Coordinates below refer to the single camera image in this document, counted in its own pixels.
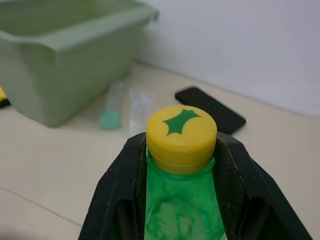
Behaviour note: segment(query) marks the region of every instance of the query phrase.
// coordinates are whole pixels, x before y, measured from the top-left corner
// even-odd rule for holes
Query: green plastic bottle
[[[216,123],[196,107],[150,116],[144,240],[226,239],[211,171],[216,139]]]

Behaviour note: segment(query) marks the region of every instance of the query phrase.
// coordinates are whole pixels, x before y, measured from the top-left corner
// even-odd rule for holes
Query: white wall
[[[160,10],[140,60],[320,116],[319,0],[144,0]]]

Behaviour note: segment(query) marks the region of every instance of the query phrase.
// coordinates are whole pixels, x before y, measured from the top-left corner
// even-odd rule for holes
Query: bottle neck
[[[213,153],[212,160],[202,170],[192,174],[179,175],[179,174],[172,174],[172,173],[166,172],[161,168],[159,168],[152,160],[152,157],[149,153],[148,148],[146,148],[145,150],[145,159],[146,159],[146,163],[148,164],[148,167],[150,167],[155,173],[159,174],[160,176],[166,179],[171,179],[176,181],[190,181],[190,180],[198,179],[203,175],[207,174],[209,171],[211,171],[216,162],[215,153]]]

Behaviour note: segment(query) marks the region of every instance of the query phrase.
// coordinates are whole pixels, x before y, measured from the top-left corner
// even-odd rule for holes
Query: yellow bottle cap
[[[5,100],[5,99],[7,99],[7,96],[0,86],[0,101]]]
[[[185,105],[167,106],[146,123],[146,145],[152,161],[165,172],[193,174],[212,160],[217,125],[205,111]]]

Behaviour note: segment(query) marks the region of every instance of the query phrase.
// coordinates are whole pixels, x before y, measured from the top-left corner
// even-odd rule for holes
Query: black phone
[[[217,130],[224,134],[232,135],[246,124],[244,117],[195,86],[177,92],[175,98],[183,105],[207,112],[214,119]]]

